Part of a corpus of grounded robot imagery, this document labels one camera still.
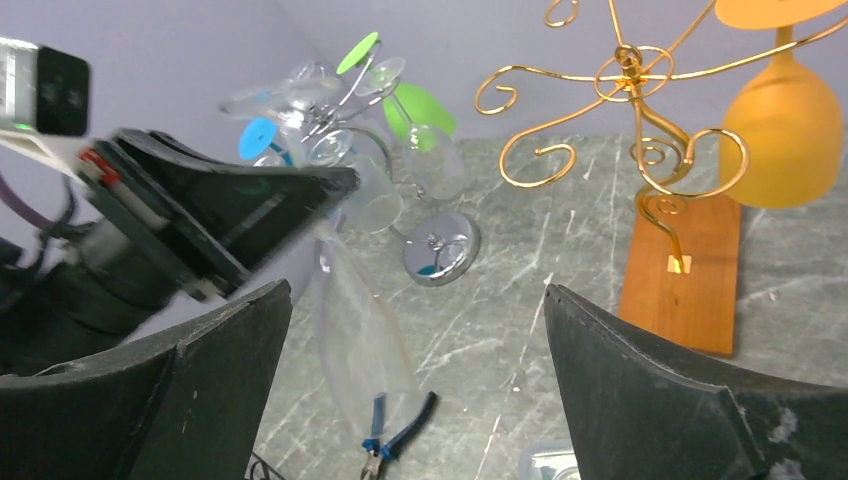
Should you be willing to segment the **orange frosted wine glass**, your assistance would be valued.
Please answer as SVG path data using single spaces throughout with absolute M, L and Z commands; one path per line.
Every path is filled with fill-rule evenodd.
M 717 18 L 742 30 L 776 32 L 779 46 L 793 28 L 840 7 L 838 1 L 720 1 Z M 843 113 L 834 90 L 792 51 L 770 58 L 765 69 L 739 92 L 728 108 L 725 129 L 749 150 L 745 174 L 727 195 L 758 208 L 789 208 L 828 193 L 842 159 Z

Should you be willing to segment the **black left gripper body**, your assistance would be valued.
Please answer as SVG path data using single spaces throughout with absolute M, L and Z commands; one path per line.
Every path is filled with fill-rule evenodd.
M 40 371 L 111 349 L 179 293 L 227 297 L 251 276 L 239 251 L 251 183 L 155 130 L 121 129 L 81 150 L 92 223 L 50 222 L 66 244 L 48 270 L 24 270 L 1 303 L 1 367 Z

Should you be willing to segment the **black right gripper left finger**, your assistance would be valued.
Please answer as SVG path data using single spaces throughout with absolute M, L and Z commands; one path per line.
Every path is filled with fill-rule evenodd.
M 128 344 L 1 380 L 5 479 L 241 479 L 291 315 L 279 280 Z

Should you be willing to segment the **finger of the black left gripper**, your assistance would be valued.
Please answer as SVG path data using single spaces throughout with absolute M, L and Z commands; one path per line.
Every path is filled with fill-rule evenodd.
M 142 130 L 119 133 L 119 178 L 158 217 L 121 229 L 178 279 L 249 278 L 359 186 L 348 167 L 219 162 Z

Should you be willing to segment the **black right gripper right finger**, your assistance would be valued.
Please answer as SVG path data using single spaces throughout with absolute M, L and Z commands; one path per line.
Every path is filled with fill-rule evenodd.
M 585 479 L 843 479 L 847 392 L 757 373 L 546 288 L 552 362 Z

